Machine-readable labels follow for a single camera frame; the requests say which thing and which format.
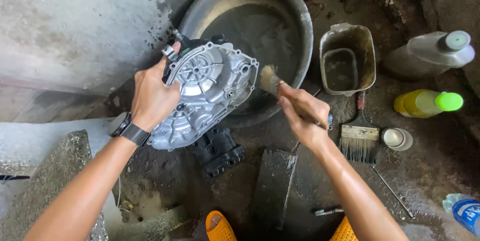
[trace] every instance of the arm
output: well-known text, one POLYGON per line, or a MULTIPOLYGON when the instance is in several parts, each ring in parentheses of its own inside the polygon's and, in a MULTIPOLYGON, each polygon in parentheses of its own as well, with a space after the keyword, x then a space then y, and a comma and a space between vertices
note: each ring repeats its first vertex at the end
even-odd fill
POLYGON ((280 84, 278 102, 282 107, 295 137, 307 146, 332 179, 340 203, 359 240, 408 240, 405 233, 388 213, 375 193, 352 168, 335 143, 328 137, 327 103, 304 90, 295 90, 280 84), (300 118, 292 104, 307 111, 317 126, 300 118))
MULTIPOLYGON (((175 43, 176 52, 180 44, 175 43)), ((178 82, 162 82, 166 58, 135 74, 132 122, 151 131, 175 108, 180 99, 178 82)), ((27 232, 30 240, 86 240, 113 185, 137 145, 126 138, 112 138, 95 158, 63 189, 27 232)))

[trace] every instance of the hand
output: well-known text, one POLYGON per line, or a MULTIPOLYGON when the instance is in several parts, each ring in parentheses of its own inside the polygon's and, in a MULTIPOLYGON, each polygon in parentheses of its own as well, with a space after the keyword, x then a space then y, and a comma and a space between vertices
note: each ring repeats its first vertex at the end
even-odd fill
POLYGON ((314 150, 328 139, 330 106, 327 103, 316 99, 305 90, 293 89, 286 83, 280 83, 278 95, 278 103, 297 140, 314 150), (302 117, 297 113, 299 111, 303 112, 302 117))
MULTIPOLYGON (((175 42, 172 48, 178 53, 180 42, 175 42)), ((180 83, 175 81, 167 86, 162 81, 166 65, 167 57, 163 56, 155 66, 135 74, 131 120, 135 126, 147 132, 165 120, 180 100, 180 83)))

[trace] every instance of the watch strap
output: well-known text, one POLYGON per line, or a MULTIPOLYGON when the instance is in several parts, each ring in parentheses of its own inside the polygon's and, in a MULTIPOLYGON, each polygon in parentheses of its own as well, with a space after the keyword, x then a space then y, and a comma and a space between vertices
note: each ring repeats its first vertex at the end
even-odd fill
POLYGON ((143 146, 147 142, 148 138, 150 138, 150 133, 135 126, 134 123, 129 122, 127 127, 125 127, 125 129, 123 129, 123 131, 120 133, 120 136, 129 139, 138 146, 143 146))

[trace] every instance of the plastic bottle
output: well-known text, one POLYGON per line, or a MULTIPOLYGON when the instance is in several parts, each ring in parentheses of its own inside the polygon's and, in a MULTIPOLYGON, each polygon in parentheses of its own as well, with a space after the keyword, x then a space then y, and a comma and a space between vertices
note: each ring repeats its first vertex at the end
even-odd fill
POLYGON ((480 201, 458 193, 447 195, 442 205, 465 229, 480 237, 480 201))
POLYGON ((435 77, 473 60, 475 50, 470 40, 470 35, 464 31, 414 37, 407 45, 389 53, 382 66, 400 80, 420 81, 435 77))
POLYGON ((428 118, 441 112, 460 109, 463 98, 457 93, 416 90, 395 98, 393 107, 406 117, 428 118))

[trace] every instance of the aluminum engine cover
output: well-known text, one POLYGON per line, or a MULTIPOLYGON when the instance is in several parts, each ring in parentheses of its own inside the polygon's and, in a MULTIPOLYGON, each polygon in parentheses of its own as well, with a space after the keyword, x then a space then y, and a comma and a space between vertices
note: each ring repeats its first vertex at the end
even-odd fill
POLYGON ((170 64, 166 82, 181 83, 180 102, 152 130, 147 144, 172 151, 193 144, 255 89, 259 63, 231 43, 207 42, 170 64))

